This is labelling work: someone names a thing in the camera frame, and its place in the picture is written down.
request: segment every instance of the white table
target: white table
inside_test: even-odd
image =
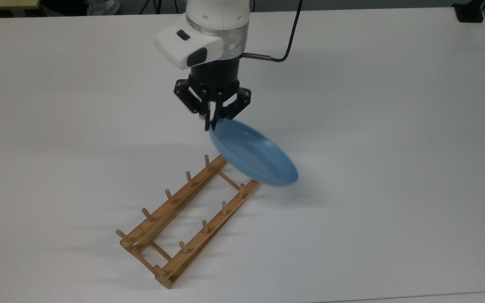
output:
[[[432,295],[429,297],[410,297],[370,300],[370,303],[485,303],[485,293],[469,293],[463,295]]]
[[[252,14],[247,50],[282,55],[293,15]],[[452,8],[302,12],[285,63],[243,59],[238,119],[300,180],[260,188],[160,286],[114,231],[216,155],[171,92],[188,71],[152,41],[175,18],[0,20],[0,303],[485,291],[485,23]],[[159,244],[176,252],[225,196],[213,180]]]

